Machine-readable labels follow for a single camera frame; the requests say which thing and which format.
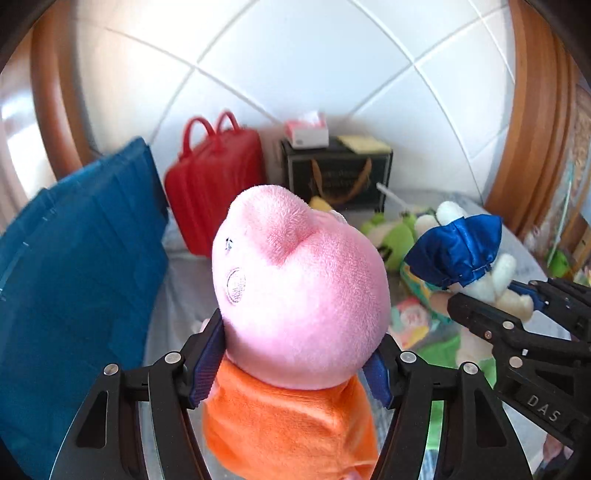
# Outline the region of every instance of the wooden frame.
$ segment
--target wooden frame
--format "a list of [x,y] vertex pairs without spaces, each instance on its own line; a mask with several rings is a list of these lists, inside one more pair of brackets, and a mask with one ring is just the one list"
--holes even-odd
[[47,157],[58,180],[93,160],[77,98],[72,2],[56,1],[33,27],[31,83]]
[[505,152],[486,209],[523,239],[546,216],[566,162],[578,70],[550,26],[509,0],[515,30],[515,99]]

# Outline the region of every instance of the red suitcase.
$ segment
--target red suitcase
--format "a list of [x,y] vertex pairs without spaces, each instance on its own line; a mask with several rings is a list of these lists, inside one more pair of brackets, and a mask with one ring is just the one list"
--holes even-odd
[[[228,118],[232,128],[222,131]],[[193,125],[203,124],[207,137],[191,149]],[[230,204],[244,190],[265,183],[261,139],[241,128],[231,112],[217,120],[216,130],[203,117],[189,120],[178,162],[166,173],[164,188],[189,251],[211,257],[213,238]]]

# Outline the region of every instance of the blue folder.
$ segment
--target blue folder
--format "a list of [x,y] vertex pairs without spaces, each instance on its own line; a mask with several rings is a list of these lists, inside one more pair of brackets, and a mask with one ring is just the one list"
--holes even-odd
[[104,366],[141,366],[167,222],[137,139],[39,192],[0,238],[0,437],[34,480]]

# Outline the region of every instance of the blue cloth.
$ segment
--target blue cloth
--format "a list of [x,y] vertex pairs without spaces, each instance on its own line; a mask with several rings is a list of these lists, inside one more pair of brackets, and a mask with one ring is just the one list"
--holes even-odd
[[414,275],[432,285],[465,287],[491,269],[501,246],[502,226],[496,215],[460,218],[428,230],[404,261]]
[[141,139],[42,190],[0,237],[0,437],[49,477],[105,365],[142,365],[167,205]]

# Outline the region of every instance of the tile grout line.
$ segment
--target tile grout line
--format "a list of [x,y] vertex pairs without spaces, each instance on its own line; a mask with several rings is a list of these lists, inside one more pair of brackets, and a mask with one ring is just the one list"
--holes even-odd
[[501,46],[497,42],[496,37],[492,33],[492,30],[489,28],[488,24],[486,23],[486,19],[487,18],[490,18],[491,16],[493,16],[497,12],[503,10],[504,8],[509,8],[509,6],[508,5],[503,5],[502,7],[495,8],[494,10],[488,12],[486,15],[483,16],[480,13],[480,11],[476,8],[476,5],[474,5],[474,2],[472,0],[468,0],[468,2],[472,6],[472,8],[474,10],[476,10],[476,13],[478,14],[478,17],[482,20],[482,23],[484,23],[484,27],[486,28],[486,31],[491,36],[492,41],[495,44],[496,49],[499,51],[499,54],[501,55],[501,58],[503,59],[503,63],[507,67],[507,70],[509,70],[509,75],[511,76],[511,80],[513,80],[513,84],[515,84],[515,75],[513,74],[512,70],[511,70],[511,67],[509,66],[509,61],[507,60],[506,55],[504,55],[503,51],[501,50]]
[[470,169],[470,174],[472,175],[472,180],[474,181],[476,191],[478,191],[478,195],[480,196],[480,200],[484,203],[484,200],[482,198],[482,192],[480,191],[480,188],[478,188],[478,182],[476,181],[476,176],[474,175],[474,170],[472,169],[472,165],[470,163],[470,156],[468,155],[468,150],[467,150],[466,146],[464,145],[464,142],[462,141],[462,138],[459,134],[459,131],[458,131],[455,123],[452,121],[452,117],[448,113],[447,109],[443,106],[443,102],[439,98],[439,95],[436,93],[434,86],[427,79],[427,76],[423,74],[423,72],[421,71],[421,69],[417,65],[414,65],[414,68],[417,71],[417,73],[420,75],[420,77],[423,79],[423,81],[425,82],[425,85],[427,85],[427,88],[429,88],[429,90],[431,91],[431,94],[435,98],[436,102],[439,104],[439,108],[441,109],[441,111],[443,112],[443,115],[447,119],[447,122],[451,126],[453,134],[455,135],[457,142],[459,143],[460,148],[462,149],[462,153],[464,154],[466,163],[468,164],[468,168]]
[[244,7],[242,7],[238,13],[236,15],[234,15],[234,17],[232,17],[230,19],[230,21],[226,24],[225,27],[223,27],[219,33],[213,37],[213,39],[211,40],[211,42],[209,43],[209,45],[207,45],[207,47],[205,47],[205,49],[201,52],[201,55],[199,56],[199,58],[197,58],[196,63],[199,64],[203,61],[203,59],[206,57],[206,55],[211,51],[211,49],[215,46],[215,44],[219,41],[220,38],[222,38],[222,36],[228,31],[230,30],[230,28],[238,21],[240,20],[245,14],[246,12],[248,12],[252,7],[254,7],[254,5],[258,2],[259,0],[250,0],[249,2],[246,3],[246,5]]
[[192,67],[187,72],[187,74],[185,75],[185,77],[181,81],[181,83],[178,85],[177,89],[174,91],[174,94],[172,95],[171,99],[168,101],[168,104],[166,105],[166,108],[164,109],[164,112],[162,113],[162,116],[160,117],[160,120],[158,120],[158,123],[156,124],[156,127],[154,128],[154,131],[150,135],[150,140],[148,141],[148,145],[151,145],[154,142],[154,140],[156,140],[156,137],[160,133],[160,128],[162,127],[162,124],[166,120],[166,117],[168,117],[168,114],[172,110],[175,102],[177,101],[178,96],[181,94],[181,92],[185,88],[185,85],[187,84],[187,82],[189,81],[189,79],[192,77],[192,75],[193,75],[194,72],[195,72],[195,67]]
[[449,115],[449,113],[447,112],[446,108],[443,106],[443,103],[441,102],[441,99],[439,98],[439,95],[437,95],[435,93],[435,89],[433,87],[433,85],[431,84],[431,82],[429,82],[427,80],[427,77],[425,75],[423,75],[422,71],[420,70],[419,66],[417,65],[417,62],[420,60],[423,60],[427,57],[427,55],[431,54],[433,51],[436,51],[439,49],[439,47],[441,47],[441,45],[443,45],[444,43],[447,43],[447,41],[449,41],[452,37],[454,37],[455,35],[457,35],[459,32],[461,32],[462,30],[465,30],[466,28],[469,28],[473,25],[475,25],[478,21],[482,21],[482,18],[480,17],[480,13],[478,13],[478,10],[476,11],[477,13],[477,18],[474,19],[472,22],[462,26],[461,28],[459,28],[458,30],[456,30],[454,33],[452,33],[451,35],[449,35],[448,37],[444,38],[443,40],[441,40],[435,47],[433,47],[431,50],[429,50],[428,52],[426,52],[425,54],[421,55],[419,58],[413,60],[413,57],[411,55],[411,53],[406,49],[406,47],[404,47],[404,45],[402,45],[400,43],[400,41],[394,37],[393,33],[389,32],[388,29],[384,28],[381,23],[374,18],[374,16],[367,11],[363,6],[358,4],[358,0],[349,0],[349,2],[354,5],[355,7],[357,7],[364,15],[366,15],[402,52],[403,55],[406,56],[406,58],[408,59],[408,61],[410,61],[411,65],[410,68],[414,68],[416,70],[416,72],[419,74],[419,76],[422,78],[423,82],[425,83],[425,85],[427,85],[427,87],[429,88],[429,90],[431,91],[431,94],[433,95],[433,98],[435,98],[435,101],[437,102],[437,104],[439,105],[439,108],[441,109],[441,111],[443,112],[443,115],[445,116],[447,123],[450,125],[450,127],[452,128],[453,134],[456,137],[460,148],[462,149],[462,153],[464,154],[464,158],[466,160],[466,163],[468,164],[468,168],[470,170],[470,174],[472,175],[472,180],[474,181],[474,185],[476,187],[476,191],[478,192],[478,195],[480,196],[480,200],[483,202],[483,198],[482,198],[482,192],[480,191],[480,188],[478,188],[478,182],[476,181],[476,176],[474,175],[474,171],[472,170],[472,165],[470,164],[470,157],[468,156],[468,151],[466,149],[466,146],[464,145],[462,138],[457,130],[457,127],[455,126],[454,122],[452,121],[451,116]]
[[239,93],[237,90],[233,89],[232,87],[230,87],[229,85],[227,85],[225,82],[223,82],[222,80],[220,80],[219,78],[217,78],[215,75],[207,72],[206,70],[203,70],[203,68],[199,67],[198,65],[191,63],[173,53],[170,53],[166,50],[164,50],[163,48],[157,47],[155,45],[152,45],[149,42],[146,42],[145,40],[142,40],[141,38],[136,38],[132,35],[129,35],[127,33],[124,32],[120,32],[118,30],[113,30],[112,28],[107,28],[104,27],[104,29],[106,31],[109,31],[115,35],[121,35],[122,37],[128,38],[130,40],[136,41],[138,43],[141,43],[142,45],[145,45],[147,47],[153,48],[154,50],[156,50],[157,52],[162,53],[163,55],[169,56],[170,58],[179,61],[180,63],[183,63],[185,66],[189,67],[192,70],[197,70],[199,73],[201,73],[202,75],[206,76],[207,78],[213,80],[215,83],[217,83],[219,86],[223,87],[224,89],[228,90],[231,94],[233,94],[234,96],[238,97],[240,100],[242,100],[243,102],[247,103],[250,107],[254,108],[256,111],[258,111],[259,113],[263,114],[264,116],[266,116],[269,120],[272,120],[275,123],[281,123],[277,118],[275,118],[273,115],[271,115],[269,112],[267,112],[263,107],[259,106],[254,100],[251,100],[250,98],[248,98],[246,95],[243,95],[241,93]]
[[119,30],[114,30],[113,28],[110,28],[110,27],[104,27],[104,29],[107,32],[111,32],[111,33],[114,33],[116,35],[120,35],[121,37],[125,37],[125,38],[128,38],[130,40],[134,40],[134,41],[136,41],[138,43],[141,43],[142,45],[145,45],[146,47],[153,48],[157,52],[160,52],[160,53],[166,55],[167,57],[171,57],[172,59],[177,60],[180,63],[183,63],[185,66],[187,66],[189,68],[195,68],[195,65],[193,63],[191,63],[190,61],[185,60],[184,58],[179,57],[178,55],[175,55],[174,53],[171,53],[169,51],[166,51],[166,50],[164,50],[163,48],[161,48],[161,47],[159,47],[157,45],[153,45],[150,42],[147,42],[145,40],[142,40],[141,38],[134,37],[133,35],[129,35],[126,32],[121,32]]
[[219,78],[217,78],[214,74],[209,73],[207,70],[204,70],[202,67],[196,66],[195,69],[204,77],[207,77],[208,79],[210,79],[211,81],[217,83],[219,86],[221,86],[222,88],[226,89],[228,92],[230,92],[231,94],[233,94],[235,97],[239,98],[240,100],[242,100],[243,102],[245,102],[247,105],[249,105],[251,108],[254,108],[257,112],[259,112],[261,115],[266,116],[269,120],[271,120],[273,123],[275,124],[282,124],[283,122],[281,122],[278,118],[276,118],[273,114],[267,112],[267,110],[265,110],[261,105],[259,105],[256,101],[252,100],[251,98],[248,98],[246,95],[244,95],[243,93],[240,93],[238,90],[234,89],[233,87],[231,87],[230,85],[228,85],[227,83],[223,82],[222,80],[220,80]]
[[353,109],[345,115],[345,117],[338,123],[337,127],[341,127],[345,122],[351,120],[359,111],[361,111],[367,105],[370,105],[373,100],[375,100],[382,92],[388,89],[396,80],[398,80],[401,76],[406,74],[413,69],[413,65],[410,64],[407,67],[404,67],[399,72],[396,72],[390,78],[388,78],[385,82],[379,85],[376,89],[374,89],[368,96],[366,96],[361,102],[353,107]]
[[482,147],[472,158],[476,158],[478,155],[480,155],[482,152],[484,152],[495,141],[497,141],[502,134],[504,134],[508,130],[509,130],[509,125],[507,124],[506,126],[501,128],[488,142],[486,142],[486,145],[484,147]]
[[414,60],[414,64],[417,65],[419,63],[425,63],[427,60],[429,60],[429,58],[433,55],[435,55],[438,51],[440,51],[443,47],[447,46],[447,44],[449,42],[451,42],[455,37],[458,36],[458,34],[472,28],[475,27],[479,21],[481,21],[482,19],[480,17],[476,17],[474,20],[469,21],[467,24],[462,25],[460,28],[458,28],[457,30],[454,30],[452,33],[450,33],[449,35],[443,37],[436,45],[433,45],[431,47],[431,49],[421,53],[415,60]]
[[386,35],[386,37],[388,37],[388,39],[392,43],[394,43],[394,45],[396,45],[398,47],[398,49],[402,52],[402,54],[407,58],[407,60],[411,64],[414,64],[413,55],[408,51],[406,46],[402,42],[400,42],[399,39],[396,38],[396,36],[394,35],[393,32],[390,32],[390,30],[385,25],[382,25],[382,22],[380,22],[379,19],[375,18],[374,14],[371,13],[368,9],[366,9],[363,5],[361,5],[358,2],[358,0],[348,0],[348,1],[351,5],[353,5],[355,8],[357,8],[361,13],[363,13],[363,15],[365,15],[376,27],[378,27],[380,29],[380,31],[384,35]]

